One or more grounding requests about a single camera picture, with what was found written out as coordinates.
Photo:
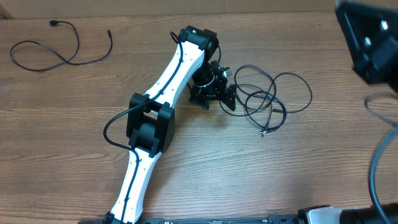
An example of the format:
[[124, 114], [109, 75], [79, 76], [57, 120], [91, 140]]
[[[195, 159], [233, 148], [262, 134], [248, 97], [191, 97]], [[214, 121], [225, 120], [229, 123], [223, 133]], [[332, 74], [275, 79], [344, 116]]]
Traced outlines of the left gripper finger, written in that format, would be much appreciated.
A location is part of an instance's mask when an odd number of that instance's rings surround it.
[[221, 101], [232, 111], [236, 109], [236, 85], [230, 85], [221, 96]]
[[209, 102], [208, 102], [208, 98], [206, 95], [191, 95], [189, 98], [189, 101], [201, 108], [203, 108], [204, 110], [209, 110]]

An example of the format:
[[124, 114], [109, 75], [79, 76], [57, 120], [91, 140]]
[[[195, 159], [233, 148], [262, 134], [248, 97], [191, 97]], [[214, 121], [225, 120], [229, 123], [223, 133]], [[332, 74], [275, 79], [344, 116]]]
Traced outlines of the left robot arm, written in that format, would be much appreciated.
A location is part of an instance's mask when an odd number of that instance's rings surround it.
[[194, 83], [189, 97], [193, 104], [207, 110], [209, 102], [216, 100], [236, 109], [236, 85], [227, 84], [230, 68], [211, 59], [220, 49], [217, 34], [187, 26], [171, 37], [177, 48], [167, 68], [143, 95], [132, 95], [124, 112], [129, 163], [119, 197], [103, 223], [139, 221], [155, 164], [174, 138], [175, 105], [189, 80]]

